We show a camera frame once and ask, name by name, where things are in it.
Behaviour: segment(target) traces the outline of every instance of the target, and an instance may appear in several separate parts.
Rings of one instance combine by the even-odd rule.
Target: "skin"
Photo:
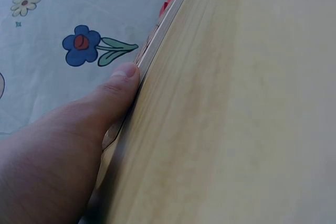
[[[88,96],[0,142],[0,223],[77,223],[96,182],[102,140],[136,94],[140,72],[118,67]]]

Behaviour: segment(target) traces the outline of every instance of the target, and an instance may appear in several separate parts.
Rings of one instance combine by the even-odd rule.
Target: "wood grain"
[[[150,64],[152,63],[154,56],[170,27],[177,11],[180,9],[184,0],[172,0],[166,8],[164,14],[160,17],[154,30],[147,38],[146,43],[141,48],[134,62],[140,69],[140,82],[143,82],[143,78],[146,75]],[[118,122],[112,125],[103,139],[102,148],[105,150],[114,140],[116,140],[125,117],[121,118]]]
[[[185,0],[105,177],[103,223],[334,223],[334,0]]]

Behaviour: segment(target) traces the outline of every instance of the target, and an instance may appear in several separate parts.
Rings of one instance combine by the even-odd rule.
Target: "white fabric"
[[[165,0],[30,0],[18,13],[13,6],[20,1],[0,0],[0,73],[5,79],[0,138],[88,94],[121,62],[132,61],[154,28]],[[72,67],[65,60],[62,41],[78,25],[139,48],[105,67],[97,65],[98,59]]]

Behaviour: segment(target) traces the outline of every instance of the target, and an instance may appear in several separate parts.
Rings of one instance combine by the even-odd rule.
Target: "red cherry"
[[[78,35],[73,43],[77,50],[85,50],[89,48],[89,39],[82,34]]]

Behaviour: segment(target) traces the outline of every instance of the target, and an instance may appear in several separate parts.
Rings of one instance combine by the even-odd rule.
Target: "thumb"
[[[116,68],[110,79],[81,99],[89,105],[99,126],[107,130],[131,105],[140,83],[136,64],[128,62]]]

